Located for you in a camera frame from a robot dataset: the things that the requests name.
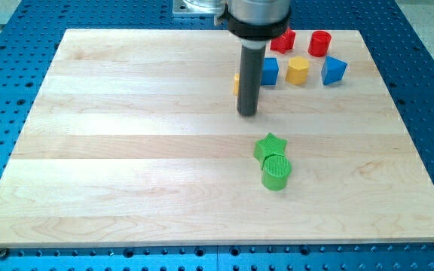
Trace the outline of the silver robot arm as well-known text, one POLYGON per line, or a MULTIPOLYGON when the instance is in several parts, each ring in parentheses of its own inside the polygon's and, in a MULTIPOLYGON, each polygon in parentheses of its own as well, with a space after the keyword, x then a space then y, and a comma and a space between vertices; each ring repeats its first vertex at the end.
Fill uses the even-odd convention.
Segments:
POLYGON ((289 27, 290 0, 228 0, 214 16, 214 25, 227 23, 243 47, 260 50, 289 27))

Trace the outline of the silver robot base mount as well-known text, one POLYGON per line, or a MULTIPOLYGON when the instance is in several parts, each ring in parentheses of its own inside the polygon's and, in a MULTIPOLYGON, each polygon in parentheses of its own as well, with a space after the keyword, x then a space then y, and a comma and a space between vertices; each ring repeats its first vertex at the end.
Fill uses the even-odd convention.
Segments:
POLYGON ((213 17, 225 8, 225 0, 173 0, 174 17, 213 17))

